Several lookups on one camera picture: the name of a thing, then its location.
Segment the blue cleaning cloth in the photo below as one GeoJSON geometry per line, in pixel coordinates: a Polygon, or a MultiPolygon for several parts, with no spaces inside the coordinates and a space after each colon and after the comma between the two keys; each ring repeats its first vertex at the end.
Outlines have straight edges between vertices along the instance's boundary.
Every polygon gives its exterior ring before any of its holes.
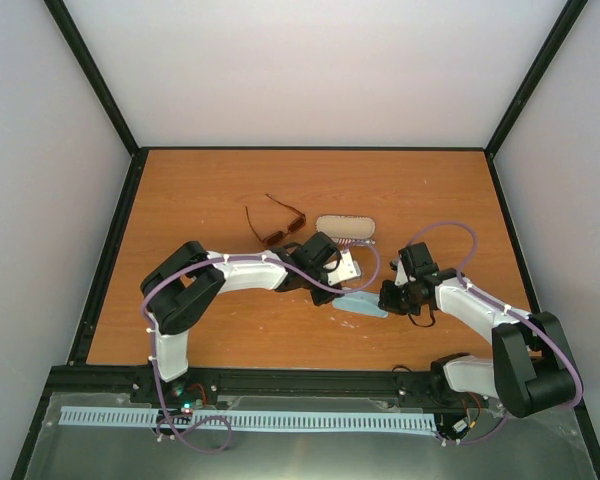
{"type": "Polygon", "coordinates": [[[388,313],[379,307],[379,295],[375,293],[357,291],[346,294],[334,299],[332,305],[337,310],[349,313],[382,319],[388,317],[388,313]]]}

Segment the flag pattern glasses case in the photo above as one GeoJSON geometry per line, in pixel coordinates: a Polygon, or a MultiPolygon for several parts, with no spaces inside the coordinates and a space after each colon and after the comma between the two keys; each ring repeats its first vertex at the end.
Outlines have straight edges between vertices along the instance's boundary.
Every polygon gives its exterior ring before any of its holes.
{"type": "Polygon", "coordinates": [[[364,216],[322,215],[317,218],[316,231],[327,235],[334,243],[349,245],[362,242],[373,245],[376,224],[364,216]]]}

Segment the brown tinted sunglasses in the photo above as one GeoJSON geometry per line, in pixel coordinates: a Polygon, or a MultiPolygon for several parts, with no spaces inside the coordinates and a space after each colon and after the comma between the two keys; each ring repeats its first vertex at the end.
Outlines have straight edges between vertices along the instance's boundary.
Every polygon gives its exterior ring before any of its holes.
{"type": "Polygon", "coordinates": [[[274,195],[267,193],[266,197],[294,214],[294,218],[290,222],[288,222],[284,227],[276,228],[275,230],[268,232],[266,235],[262,235],[254,227],[249,208],[247,206],[244,207],[246,220],[251,232],[258,239],[258,241],[263,247],[271,248],[275,247],[276,245],[279,245],[283,240],[285,240],[289,236],[294,235],[300,230],[302,230],[306,226],[307,218],[304,212],[293,207],[292,205],[289,205],[288,203],[284,203],[278,200],[274,195]]]}

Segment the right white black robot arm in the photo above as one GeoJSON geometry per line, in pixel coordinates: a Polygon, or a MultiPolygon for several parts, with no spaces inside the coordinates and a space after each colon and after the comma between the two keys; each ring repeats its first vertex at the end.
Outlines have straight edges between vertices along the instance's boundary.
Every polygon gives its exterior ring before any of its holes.
{"type": "Polygon", "coordinates": [[[440,269],[423,242],[401,249],[392,268],[396,277],[383,282],[380,309],[409,319],[424,309],[445,313],[491,347],[488,359],[457,353],[433,362],[435,392],[493,398],[517,418],[581,402],[583,383],[555,315],[514,308],[457,270],[440,269]]]}

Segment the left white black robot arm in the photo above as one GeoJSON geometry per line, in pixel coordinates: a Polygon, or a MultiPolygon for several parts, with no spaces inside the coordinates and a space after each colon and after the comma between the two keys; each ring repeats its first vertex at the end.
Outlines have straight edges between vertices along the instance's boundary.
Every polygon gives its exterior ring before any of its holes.
{"type": "Polygon", "coordinates": [[[324,233],[257,254],[207,251],[185,243],[141,283],[141,312],[149,324],[156,369],[152,388],[166,402],[188,390],[188,332],[223,293],[262,289],[279,293],[307,289],[320,306],[341,295],[342,283],[360,275],[348,250],[324,233]]]}

